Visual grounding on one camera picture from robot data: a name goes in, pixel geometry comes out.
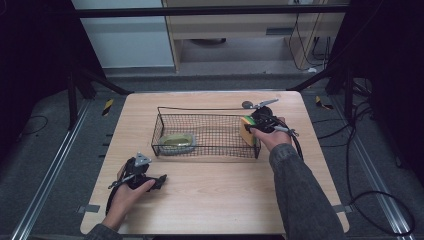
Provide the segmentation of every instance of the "person's left hand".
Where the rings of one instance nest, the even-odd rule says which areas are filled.
[[[117,176],[121,176],[125,165],[118,172]],[[153,185],[155,180],[149,180],[140,187],[132,190],[126,183],[123,183],[115,193],[109,212],[102,224],[115,231],[119,230],[125,216],[133,207],[133,205],[143,196]]]

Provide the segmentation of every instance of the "wire cage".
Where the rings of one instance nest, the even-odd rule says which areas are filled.
[[[224,155],[258,158],[260,141],[256,140],[250,146],[243,140],[240,136],[241,117],[243,116],[161,114],[159,111],[152,138],[153,151],[156,156]]]

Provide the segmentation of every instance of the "wooden table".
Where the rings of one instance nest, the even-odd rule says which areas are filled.
[[[108,186],[120,167],[137,151],[152,158],[148,176],[168,174],[161,190],[147,193],[127,216],[120,233],[126,234],[284,234],[275,197],[269,151],[263,146],[258,159],[225,156],[156,157],[151,140],[157,107],[239,108],[249,100],[259,103],[279,98],[269,105],[274,115],[284,116],[300,134],[305,162],[332,205],[340,204],[333,180],[314,129],[298,92],[179,92],[140,93],[127,97],[90,204],[98,213],[87,212],[81,224],[89,232],[104,218]],[[216,114],[248,115],[252,110],[214,111]],[[344,213],[338,214],[344,230]]]

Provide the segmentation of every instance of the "desk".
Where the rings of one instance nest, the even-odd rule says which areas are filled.
[[[350,0],[311,0],[311,4],[347,4]],[[204,6],[257,6],[289,5],[292,0],[162,0],[164,7]],[[297,29],[290,41],[293,61],[300,68],[307,63],[305,57],[313,48],[314,37],[335,37],[339,31],[344,13],[303,13],[299,14],[243,14],[208,16],[168,16],[169,40],[175,68],[180,66],[180,55],[185,39],[219,39],[246,37],[287,37],[293,28]],[[267,29],[285,29],[283,35],[267,35]]]
[[[81,224],[89,232],[104,218],[108,186],[127,159],[140,151],[152,158],[148,176],[168,174],[161,190],[147,193],[127,216],[120,232],[126,234],[284,234],[275,197],[269,151],[262,147],[258,159],[223,156],[189,158],[156,157],[151,139],[157,107],[239,108],[245,100],[259,103],[279,98],[270,105],[276,116],[300,134],[306,164],[311,168],[332,205],[340,204],[308,113],[298,92],[184,92],[142,93],[127,97],[90,204]],[[217,114],[250,114],[252,110],[214,111]],[[344,213],[338,214],[345,231]]]

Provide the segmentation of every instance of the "human hand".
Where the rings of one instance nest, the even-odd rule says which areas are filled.
[[[278,119],[285,122],[285,118],[283,117],[279,117]],[[286,132],[274,131],[272,133],[264,133],[256,128],[251,128],[250,132],[252,132],[255,137],[261,140],[269,151],[282,143],[292,144],[292,139]]]
[[[124,170],[125,165],[118,172],[118,179]],[[123,183],[115,193],[109,212],[102,224],[115,231],[119,230],[127,213],[131,210],[134,204],[144,195],[153,185],[155,180],[149,180],[136,189],[131,189],[126,183]]]

